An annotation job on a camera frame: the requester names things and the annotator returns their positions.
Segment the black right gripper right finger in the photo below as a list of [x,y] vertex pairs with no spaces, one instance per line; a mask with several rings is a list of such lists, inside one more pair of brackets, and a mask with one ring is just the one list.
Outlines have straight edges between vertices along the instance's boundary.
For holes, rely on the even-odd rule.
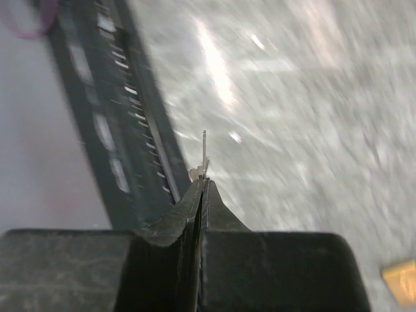
[[214,181],[201,200],[199,311],[369,311],[354,253],[335,233],[252,231]]

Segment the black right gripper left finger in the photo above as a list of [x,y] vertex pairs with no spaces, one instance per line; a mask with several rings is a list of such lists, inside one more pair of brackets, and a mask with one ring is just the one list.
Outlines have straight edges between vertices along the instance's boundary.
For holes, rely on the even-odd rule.
[[203,183],[132,231],[1,236],[2,311],[195,311]]

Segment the small silver keys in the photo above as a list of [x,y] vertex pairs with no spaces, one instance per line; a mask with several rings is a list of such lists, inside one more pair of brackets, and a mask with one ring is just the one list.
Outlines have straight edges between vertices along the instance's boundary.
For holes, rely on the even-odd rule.
[[197,167],[191,168],[188,171],[188,176],[190,178],[190,181],[193,182],[199,179],[199,177],[201,177],[203,180],[206,180],[208,166],[209,166],[209,158],[207,156],[207,131],[203,130],[202,162]]

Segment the small brass padlock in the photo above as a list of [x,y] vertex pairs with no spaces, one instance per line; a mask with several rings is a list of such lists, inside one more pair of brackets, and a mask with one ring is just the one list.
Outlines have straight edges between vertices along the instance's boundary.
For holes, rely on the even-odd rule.
[[415,307],[415,260],[381,270],[391,294],[402,307]]

